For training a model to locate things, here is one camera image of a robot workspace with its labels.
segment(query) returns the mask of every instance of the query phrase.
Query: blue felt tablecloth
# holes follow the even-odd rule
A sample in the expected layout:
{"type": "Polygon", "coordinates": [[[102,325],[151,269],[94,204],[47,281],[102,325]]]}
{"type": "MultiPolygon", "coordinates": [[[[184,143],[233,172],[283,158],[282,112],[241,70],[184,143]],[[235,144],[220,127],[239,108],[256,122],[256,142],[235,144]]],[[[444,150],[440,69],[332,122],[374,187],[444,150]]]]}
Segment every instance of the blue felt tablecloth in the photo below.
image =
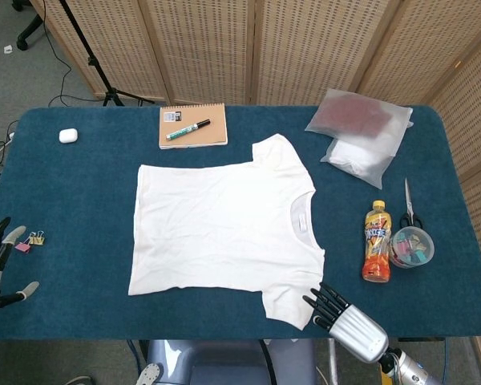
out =
{"type": "Polygon", "coordinates": [[[2,292],[41,283],[25,302],[0,310],[0,338],[323,337],[308,325],[265,318],[261,293],[172,289],[127,296],[137,170],[141,164],[200,168],[252,159],[251,144],[274,133],[296,148],[316,186],[313,230],[326,249],[325,281],[392,336],[481,334],[481,253],[463,201],[442,121],[415,107],[415,125],[383,177],[383,190],[320,163],[331,139],[304,132],[316,107],[227,107],[228,145],[159,150],[159,109],[52,108],[21,119],[0,180],[0,219],[43,230],[46,244],[14,251],[2,292]],[[74,144],[59,130],[77,128],[74,144]],[[395,222],[414,211],[435,241],[433,260],[365,282],[363,220],[383,199],[395,222]]]}

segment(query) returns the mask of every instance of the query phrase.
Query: scissors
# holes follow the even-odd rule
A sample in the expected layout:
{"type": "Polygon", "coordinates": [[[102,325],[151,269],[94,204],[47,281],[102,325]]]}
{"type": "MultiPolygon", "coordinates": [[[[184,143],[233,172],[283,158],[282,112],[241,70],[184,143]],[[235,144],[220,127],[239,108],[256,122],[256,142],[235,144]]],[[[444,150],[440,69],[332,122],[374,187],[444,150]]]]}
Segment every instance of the scissors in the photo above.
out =
{"type": "Polygon", "coordinates": [[[401,229],[407,226],[415,226],[423,229],[422,220],[414,213],[414,208],[411,204],[410,187],[408,186],[408,179],[404,178],[404,191],[406,194],[406,213],[404,213],[399,220],[401,229]]]}

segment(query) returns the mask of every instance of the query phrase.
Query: gray carpet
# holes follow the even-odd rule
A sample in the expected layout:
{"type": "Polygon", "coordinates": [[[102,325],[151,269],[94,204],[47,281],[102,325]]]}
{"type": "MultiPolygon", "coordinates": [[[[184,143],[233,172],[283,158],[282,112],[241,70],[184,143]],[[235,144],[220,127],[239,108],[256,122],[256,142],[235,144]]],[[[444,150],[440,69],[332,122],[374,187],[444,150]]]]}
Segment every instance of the gray carpet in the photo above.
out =
{"type": "MultiPolygon", "coordinates": [[[[5,139],[9,122],[19,119],[30,108],[46,106],[59,93],[61,78],[66,71],[54,58],[42,28],[27,40],[28,51],[16,49],[17,35],[34,15],[30,8],[16,12],[8,1],[0,0],[0,140],[5,139]],[[4,55],[3,47],[9,44],[13,46],[13,53],[4,55]]],[[[64,93],[91,98],[77,71],[67,76],[64,93]]],[[[123,101],[135,105],[134,101],[123,101]]],[[[67,102],[70,105],[96,105],[72,99],[67,102]]],[[[396,346],[402,347],[433,375],[441,378],[442,342],[396,343],[396,346]]],[[[327,375],[328,352],[324,341],[317,341],[317,363],[327,375]]],[[[360,363],[340,347],[338,371],[341,385],[380,383],[377,365],[360,363]]],[[[468,338],[449,338],[447,373],[450,385],[481,384],[479,366],[468,338]]],[[[92,375],[98,385],[134,384],[135,362],[124,341],[0,342],[0,384],[63,385],[77,375],[92,375]]]]}

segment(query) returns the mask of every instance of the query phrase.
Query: kraft paper notebook cover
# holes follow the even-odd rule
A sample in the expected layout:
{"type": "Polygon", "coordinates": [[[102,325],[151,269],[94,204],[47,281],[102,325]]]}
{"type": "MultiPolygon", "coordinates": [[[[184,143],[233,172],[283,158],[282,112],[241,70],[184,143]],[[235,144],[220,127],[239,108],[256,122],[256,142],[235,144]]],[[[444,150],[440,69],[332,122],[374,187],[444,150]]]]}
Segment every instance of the kraft paper notebook cover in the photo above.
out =
{"type": "Polygon", "coordinates": [[[200,104],[196,106],[171,106],[160,109],[159,147],[187,148],[217,146],[228,143],[224,103],[200,104]],[[174,140],[166,135],[181,128],[210,119],[210,124],[189,132],[174,140]]]}

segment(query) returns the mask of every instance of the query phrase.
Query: binder clip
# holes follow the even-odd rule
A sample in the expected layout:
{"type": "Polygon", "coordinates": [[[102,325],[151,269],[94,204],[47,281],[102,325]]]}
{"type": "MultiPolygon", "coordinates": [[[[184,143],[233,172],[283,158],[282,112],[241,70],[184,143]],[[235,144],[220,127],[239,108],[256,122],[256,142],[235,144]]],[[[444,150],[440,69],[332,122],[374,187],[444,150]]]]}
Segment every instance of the binder clip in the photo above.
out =
{"type": "Polygon", "coordinates": [[[14,248],[27,254],[30,251],[30,236],[25,241],[19,242],[14,248]]]}
{"type": "Polygon", "coordinates": [[[42,244],[45,242],[45,232],[44,231],[38,231],[36,232],[31,232],[29,235],[29,245],[39,245],[42,246],[42,244]]]}

